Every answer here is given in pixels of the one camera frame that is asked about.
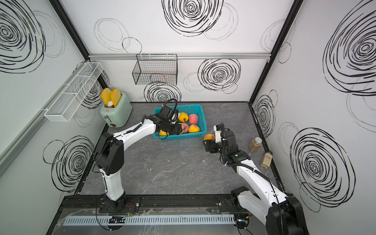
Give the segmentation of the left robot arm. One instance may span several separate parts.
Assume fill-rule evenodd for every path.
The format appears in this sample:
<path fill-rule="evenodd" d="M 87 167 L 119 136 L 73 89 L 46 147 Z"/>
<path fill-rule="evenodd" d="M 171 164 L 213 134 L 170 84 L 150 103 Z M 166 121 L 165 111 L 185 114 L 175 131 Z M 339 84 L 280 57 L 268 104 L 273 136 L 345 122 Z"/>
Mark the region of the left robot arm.
<path fill-rule="evenodd" d="M 180 135 L 182 126 L 178 123 L 179 111 L 177 104 L 169 107 L 168 100 L 156 114 L 143 116 L 142 121 L 124 131 L 114 134 L 108 132 L 99 138 L 95 151 L 95 165 L 99 168 L 105 185 L 105 196 L 116 212 L 126 208 L 125 191 L 121 182 L 120 171 L 124 165 L 124 151 L 146 136 L 165 132 L 167 135 Z"/>

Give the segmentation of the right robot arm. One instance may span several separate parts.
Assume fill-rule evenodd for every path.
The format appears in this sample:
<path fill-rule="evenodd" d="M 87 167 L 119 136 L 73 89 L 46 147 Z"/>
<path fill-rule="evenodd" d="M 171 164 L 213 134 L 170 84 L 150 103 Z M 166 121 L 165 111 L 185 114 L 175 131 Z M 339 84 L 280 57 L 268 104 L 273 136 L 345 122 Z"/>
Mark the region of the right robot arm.
<path fill-rule="evenodd" d="M 214 134 L 203 141 L 205 151 L 218 153 L 220 162 L 231 167 L 251 187 L 232 191 L 235 204 L 262 222 L 270 235 L 307 235 L 300 201 L 283 193 L 259 171 L 251 157 L 239 150 L 233 131 L 223 124 L 213 129 Z"/>

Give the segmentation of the pink peach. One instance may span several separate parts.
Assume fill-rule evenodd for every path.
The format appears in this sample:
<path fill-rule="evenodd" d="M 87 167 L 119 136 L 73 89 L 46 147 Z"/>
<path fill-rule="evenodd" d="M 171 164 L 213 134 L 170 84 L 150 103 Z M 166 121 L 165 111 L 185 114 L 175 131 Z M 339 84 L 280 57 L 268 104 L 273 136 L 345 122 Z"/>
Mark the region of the pink peach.
<path fill-rule="evenodd" d="M 190 124 L 197 124 L 199 121 L 199 117 L 196 114 L 190 114 L 189 115 L 189 123 Z"/>
<path fill-rule="evenodd" d="M 188 133 L 189 132 L 189 125 L 187 123 L 180 123 L 181 124 L 181 127 L 182 127 L 182 132 L 181 134 L 185 134 L 185 133 Z"/>

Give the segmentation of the yellow peach with red blush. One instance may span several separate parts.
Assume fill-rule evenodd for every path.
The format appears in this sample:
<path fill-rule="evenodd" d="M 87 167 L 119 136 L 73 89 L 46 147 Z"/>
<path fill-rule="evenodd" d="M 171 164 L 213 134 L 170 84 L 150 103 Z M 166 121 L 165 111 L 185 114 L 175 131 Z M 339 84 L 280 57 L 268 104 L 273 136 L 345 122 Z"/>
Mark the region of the yellow peach with red blush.
<path fill-rule="evenodd" d="M 206 140 L 215 140 L 215 135 L 213 135 L 213 134 L 207 134 L 207 135 L 205 135 L 204 140 L 205 141 Z"/>

